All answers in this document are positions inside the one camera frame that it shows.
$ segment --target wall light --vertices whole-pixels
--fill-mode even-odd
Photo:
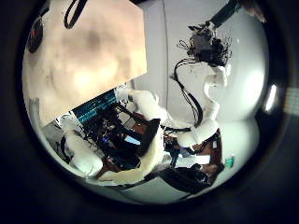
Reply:
[[[275,102],[275,97],[277,94],[277,90],[278,90],[278,88],[276,85],[271,86],[270,93],[269,93],[268,99],[267,99],[265,107],[264,107],[264,110],[266,112],[269,112],[271,110],[271,108],[273,107],[274,102]]]

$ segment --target white cylinder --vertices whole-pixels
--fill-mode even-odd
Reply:
[[[201,144],[203,141],[211,137],[219,129],[219,124],[216,120],[207,119],[196,129],[191,132],[183,133],[178,136],[178,144],[181,147],[191,147],[196,144]]]
[[[67,134],[65,140],[69,150],[74,153],[72,165],[87,176],[95,176],[101,171],[102,160],[89,149],[86,141],[75,134]]]

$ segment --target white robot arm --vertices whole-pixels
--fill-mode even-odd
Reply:
[[[71,153],[74,154],[70,164],[86,176],[97,175],[101,171],[103,163],[90,149],[90,144],[82,138],[72,116],[65,115],[59,121],[64,131],[65,142]]]
[[[220,110],[220,104],[209,96],[209,88],[226,87],[229,69],[226,70],[222,66],[212,67],[212,69],[215,74],[206,76],[204,83],[204,121],[199,127],[195,128],[192,126],[190,132],[182,133],[178,136],[178,144],[181,147],[201,144],[219,129],[216,117]],[[135,102],[146,120],[159,118],[162,123],[167,120],[167,111],[159,106],[154,99],[154,95],[149,91],[135,91],[121,87],[116,90],[116,95],[119,100],[124,99]]]
[[[205,97],[205,110],[204,121],[199,127],[191,127],[191,131],[183,133],[178,136],[178,144],[181,147],[191,147],[196,144],[201,144],[203,141],[211,137],[218,129],[219,124],[216,117],[220,110],[220,104],[209,96],[210,87],[226,87],[228,70],[224,67],[212,67],[215,75],[208,75],[205,78],[204,84],[204,97]]]

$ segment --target black cable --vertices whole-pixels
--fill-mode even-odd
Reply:
[[[174,69],[174,80],[175,80],[175,81],[177,82],[177,84],[180,86],[182,92],[187,91],[187,90],[186,90],[186,88],[184,87],[184,85],[179,81],[177,70],[178,70],[178,68],[181,67],[182,65],[190,64],[190,63],[196,63],[196,62],[195,62],[194,60],[192,60],[192,59],[182,59],[182,60],[180,60],[180,61],[176,64],[175,69]],[[199,103],[197,102],[197,100],[195,99],[195,97],[193,97],[193,95],[192,95],[191,93],[189,93],[188,91],[187,91],[187,94],[188,94],[188,96],[192,99],[193,103],[194,103],[195,106],[196,106],[196,110],[195,110],[195,111],[196,111],[196,114],[197,114],[197,121],[196,121],[195,124],[194,124],[194,126],[195,126],[195,128],[196,128],[196,127],[198,127],[198,126],[200,125],[200,123],[201,123],[201,121],[202,121],[202,118],[203,118],[203,110],[202,110],[201,106],[199,105]],[[191,102],[190,102],[190,101],[189,101],[189,102],[187,101],[187,103],[188,103],[189,105],[191,105],[191,107],[192,107],[192,111],[193,111],[193,106],[192,106]]]
[[[65,157],[65,161],[67,163],[69,163],[71,160],[68,158],[68,156],[66,156],[65,154],[65,142],[66,142],[66,139],[65,139],[65,136],[62,138],[61,142],[60,142],[60,149],[62,150],[63,154],[64,154],[64,157]]]
[[[68,23],[67,19],[68,19],[69,13],[70,13],[71,9],[73,8],[73,6],[75,5],[75,3],[77,2],[77,0],[73,0],[73,2],[71,3],[69,8],[67,9],[67,11],[65,13],[65,16],[64,16],[64,27],[66,29],[72,29],[73,28],[73,26],[75,25],[76,21],[78,20],[81,12],[83,10],[83,8],[85,7],[87,1],[88,0],[78,0],[78,5],[75,9],[74,15],[73,15],[71,21]]]

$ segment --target beige panel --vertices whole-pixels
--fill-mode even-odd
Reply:
[[[43,126],[147,72],[142,9],[128,0],[89,0],[74,28],[66,30],[70,3],[51,1],[42,45],[34,54],[24,52],[25,103],[40,99]]]

